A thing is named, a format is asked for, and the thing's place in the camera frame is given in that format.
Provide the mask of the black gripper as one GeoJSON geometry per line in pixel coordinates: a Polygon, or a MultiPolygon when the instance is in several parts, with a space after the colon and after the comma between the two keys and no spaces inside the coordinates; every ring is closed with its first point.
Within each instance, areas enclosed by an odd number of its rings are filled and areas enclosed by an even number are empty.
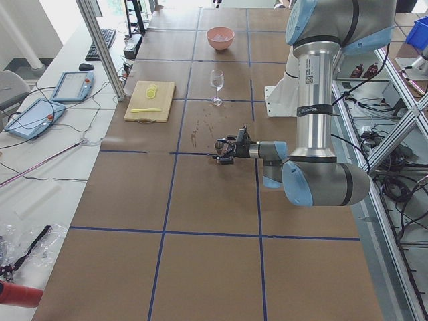
{"type": "Polygon", "coordinates": [[[226,136],[225,138],[217,139],[217,146],[233,146],[233,156],[229,155],[215,155],[212,156],[212,159],[220,165],[232,165],[234,163],[234,158],[251,158],[250,157],[250,142],[237,142],[237,137],[234,135],[226,136]]]}

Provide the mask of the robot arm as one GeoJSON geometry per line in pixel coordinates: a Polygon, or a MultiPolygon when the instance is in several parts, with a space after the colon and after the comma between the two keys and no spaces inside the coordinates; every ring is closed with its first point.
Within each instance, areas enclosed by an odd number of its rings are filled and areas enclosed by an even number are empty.
{"type": "Polygon", "coordinates": [[[297,139],[256,142],[245,128],[215,143],[217,162],[260,158],[263,184],[282,188],[297,206],[346,206],[363,200],[369,175],[338,162],[331,141],[334,57],[361,54],[391,41],[394,1],[298,1],[286,28],[286,42],[298,60],[297,139]]]}

